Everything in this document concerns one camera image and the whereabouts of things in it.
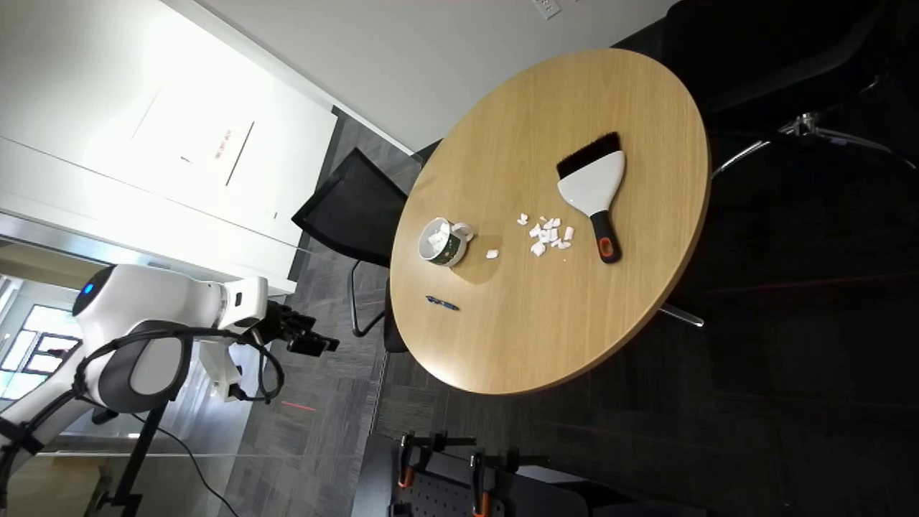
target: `black chair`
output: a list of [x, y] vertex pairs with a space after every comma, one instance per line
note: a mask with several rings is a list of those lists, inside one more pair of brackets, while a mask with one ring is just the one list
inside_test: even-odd
[[388, 316], [388, 310], [381, 310], [366, 326], [358, 323], [356, 270], [361, 261], [378, 268], [391, 264], [402, 208], [404, 193], [385, 179], [365, 153], [349, 150], [329, 179], [315, 188], [312, 198], [292, 215], [306, 237], [356, 258], [346, 275], [353, 336], [366, 336], [369, 327]]
[[664, 21], [664, 63], [695, 94], [714, 139], [748, 139], [714, 179], [774, 143], [885, 153], [873, 139], [820, 126], [890, 69], [896, 0], [681, 0]]

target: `chair leg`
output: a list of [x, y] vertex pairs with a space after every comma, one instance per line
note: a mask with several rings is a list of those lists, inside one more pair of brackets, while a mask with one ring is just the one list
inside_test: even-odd
[[761, 150], [767, 150], [767, 148], [771, 148], [771, 142], [751, 142], [751, 143], [744, 148], [738, 156], [727, 158], [727, 162], [711, 172], [711, 182], [714, 182], [717, 176], [724, 176], [728, 166], [735, 166], [738, 162], [744, 162], [744, 158], [748, 158], [748, 156], [754, 156], [754, 153], [761, 153]]
[[349, 334], [353, 334], [353, 336], [366, 336], [366, 334], [381, 323], [385, 310], [378, 310], [375, 318], [369, 318], [366, 327], [361, 327], [358, 314], [356, 314], [356, 287], [353, 287], [353, 275], [356, 275], [356, 268], [358, 268], [358, 264], [361, 264], [361, 261], [353, 261], [349, 275], [346, 275], [346, 290], [349, 290]]
[[916, 172], [916, 163], [902, 158], [896, 150], [890, 150], [890, 148], [885, 148], [878, 142], [852, 135], [852, 132], [834, 132], [834, 129], [817, 126], [817, 115], [813, 115], [813, 112], [797, 115], [781, 132], [783, 135], [797, 135], [797, 139], [820, 139], [820, 142], [827, 142], [833, 148], [856, 148], [856, 150], [882, 153], [882, 156], [890, 156], [890, 158], [902, 162], [908, 171]]
[[695, 316], [689, 310], [681, 310], [681, 307], [671, 307], [671, 306], [661, 306], [656, 310], [664, 316], [669, 316], [669, 318], [677, 318], [677, 323], [689, 326], [689, 327], [707, 327], [707, 318], [699, 318], [699, 316]]

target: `black metal frame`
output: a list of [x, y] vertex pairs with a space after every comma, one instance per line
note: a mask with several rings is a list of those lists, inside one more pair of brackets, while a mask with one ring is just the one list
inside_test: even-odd
[[378, 310], [375, 318], [369, 318], [366, 327], [361, 327], [358, 314], [356, 314], [356, 287], [353, 287], [353, 275], [356, 275], [356, 268], [358, 268], [358, 264], [361, 264], [361, 261], [353, 261], [353, 268], [349, 268], [349, 274], [346, 274], [349, 334], [353, 334], [353, 336], [366, 336], [366, 334], [381, 323], [385, 310]]
[[816, 92], [817, 86], [813, 86], [813, 84], [817, 84], [820, 76], [827, 76], [827, 73], [852, 69], [849, 76], [859, 76], [859, 84], [852, 86], [852, 92], [843, 92], [843, 94], [834, 92], [834, 99], [830, 103], [816, 99], [809, 110], [796, 112], [791, 122], [787, 122], [783, 126], [768, 129], [768, 132], [758, 132], [751, 139], [751, 143], [747, 143], [744, 150], [738, 150], [727, 162], [720, 162], [717, 171], [711, 172], [711, 179], [724, 176], [735, 163], [747, 162], [748, 156], [758, 156], [761, 150], [768, 150], [768, 148], [787, 143], [787, 142], [797, 142], [797, 143], [820, 142], [827, 148], [882, 153], [882, 156], [898, 162], [902, 166], [908, 166], [909, 172], [916, 172], [919, 166], [909, 158], [898, 156], [892, 148], [888, 148], [882, 142], [869, 142], [869, 139], [860, 139], [852, 132], [834, 132], [834, 129], [817, 126], [820, 115], [840, 112], [847, 103], [873, 92], [888, 77], [890, 69], [885, 63], [867, 63], [869, 59], [863, 59], [863, 48], [869, 48], [869, 41], [878, 31], [885, 10], [888, 10], [888, 4], [875, 4], [860, 21], [856, 21], [849, 27], [847, 34], [837, 38], [834, 46], [830, 46], [817, 56], [809, 56], [787, 69], [777, 69], [761, 81], [744, 84], [731, 92], [720, 92], [711, 106], [714, 117], [720, 112], [744, 110], [747, 103], [758, 103], [761, 99], [787, 94], [791, 89]]
[[138, 436], [138, 443], [135, 443], [135, 452], [132, 452], [125, 469], [119, 472], [117, 488], [115, 488], [115, 494], [105, 494], [105, 497], [99, 501], [99, 507], [119, 507], [119, 508], [122, 508], [122, 511], [119, 511], [122, 517], [135, 517], [135, 514], [138, 514], [144, 497], [141, 497], [141, 494], [132, 494], [132, 488], [135, 488], [135, 481], [138, 481], [141, 466], [144, 466], [144, 459], [147, 459], [147, 452], [148, 452], [148, 445], [152, 445], [152, 436], [154, 436], [154, 430], [161, 429], [162, 415], [167, 415], [167, 406], [161, 406], [161, 407], [154, 407], [154, 410], [147, 415], [144, 429], [141, 429], [141, 436]]

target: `cable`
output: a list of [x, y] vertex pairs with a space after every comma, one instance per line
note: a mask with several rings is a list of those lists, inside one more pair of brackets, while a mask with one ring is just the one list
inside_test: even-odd
[[180, 436], [168, 433], [168, 430], [161, 429], [161, 425], [158, 425], [154, 430], [158, 430], [158, 433], [167, 433], [171, 443], [177, 443], [177, 445], [184, 448], [184, 455], [191, 459], [191, 466], [194, 466], [194, 472], [197, 472], [200, 485], [204, 485], [211, 497], [218, 497], [233, 517], [237, 517], [236, 508], [229, 507], [229, 501], [220, 497], [220, 494], [204, 481], [204, 472], [200, 472], [191, 448], [190, 448], [185, 443], [180, 443]]

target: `dustpan handle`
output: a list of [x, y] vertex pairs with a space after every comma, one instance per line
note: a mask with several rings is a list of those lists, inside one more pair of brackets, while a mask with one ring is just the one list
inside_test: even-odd
[[622, 258], [619, 239], [615, 237], [609, 209], [592, 215], [600, 261], [615, 264]]

